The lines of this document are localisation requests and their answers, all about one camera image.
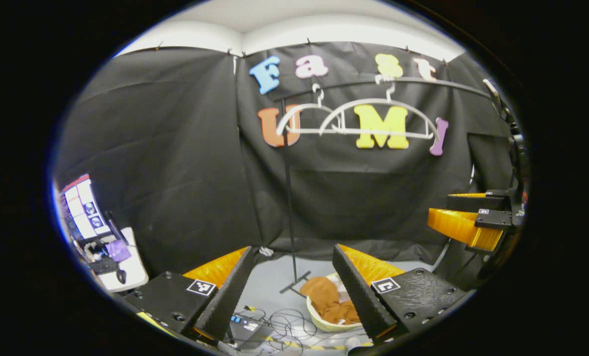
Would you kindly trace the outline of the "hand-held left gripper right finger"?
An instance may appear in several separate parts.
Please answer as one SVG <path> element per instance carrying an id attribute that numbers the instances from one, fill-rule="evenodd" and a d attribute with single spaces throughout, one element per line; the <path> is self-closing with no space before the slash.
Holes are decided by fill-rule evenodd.
<path id="1" fill-rule="evenodd" d="M 420 333 L 473 296 L 427 269 L 405 272 L 344 245 L 333 246 L 332 264 L 374 342 Z"/>

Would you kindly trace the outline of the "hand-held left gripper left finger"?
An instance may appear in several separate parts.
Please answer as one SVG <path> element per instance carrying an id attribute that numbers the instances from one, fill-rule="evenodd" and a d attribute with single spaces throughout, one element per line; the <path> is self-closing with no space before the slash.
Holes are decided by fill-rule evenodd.
<path id="1" fill-rule="evenodd" d="M 184 274 L 162 273 L 124 298 L 173 335 L 215 346 L 229 329 L 255 257 L 256 248 L 245 246 Z"/>

